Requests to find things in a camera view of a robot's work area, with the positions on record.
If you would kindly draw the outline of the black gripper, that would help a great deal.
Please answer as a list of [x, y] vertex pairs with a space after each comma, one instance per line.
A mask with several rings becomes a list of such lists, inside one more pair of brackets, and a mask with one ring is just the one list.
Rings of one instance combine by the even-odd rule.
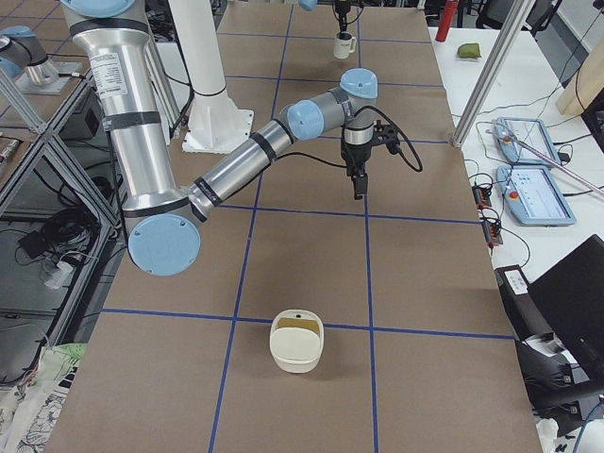
[[365, 163], [371, 158], [372, 145], [370, 143], [352, 144], [341, 139], [341, 156], [346, 166], [346, 174], [351, 177], [353, 184], [353, 198], [362, 200], [367, 195], [367, 174]]
[[339, 26], [339, 32], [344, 33], [344, 17], [351, 10], [351, 1], [350, 0], [333, 0], [332, 1], [333, 10], [336, 14], [336, 19]]

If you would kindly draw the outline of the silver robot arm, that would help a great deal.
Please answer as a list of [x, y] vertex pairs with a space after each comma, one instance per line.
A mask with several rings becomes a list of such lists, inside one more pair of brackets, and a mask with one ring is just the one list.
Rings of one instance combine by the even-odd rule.
[[378, 79], [370, 70], [346, 71], [339, 85], [285, 108], [259, 130], [253, 114], [227, 94], [215, 24], [207, 1], [170, 5], [195, 91], [188, 139], [221, 160], [186, 188], [176, 184], [152, 88], [145, 50], [150, 27], [141, 1], [66, 1], [74, 43], [90, 60], [108, 132], [120, 163], [127, 200], [127, 247], [134, 263], [154, 276], [190, 267], [200, 250], [197, 223], [273, 164], [292, 144], [334, 128], [359, 151], [371, 147]]
[[[318, 7], [317, 0], [298, 0], [298, 6], [305, 11], [313, 11]], [[352, 9], [350, 0], [331, 0], [332, 13], [338, 23], [339, 31], [345, 32], [348, 29], [348, 14]]]

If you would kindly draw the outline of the spare grey robot arm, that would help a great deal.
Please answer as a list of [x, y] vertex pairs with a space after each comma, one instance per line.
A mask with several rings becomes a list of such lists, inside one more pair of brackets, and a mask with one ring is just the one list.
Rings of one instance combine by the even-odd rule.
[[1, 69], [21, 92], [59, 94], [69, 81], [61, 76], [59, 64], [50, 59], [33, 30], [13, 25], [1, 30]]

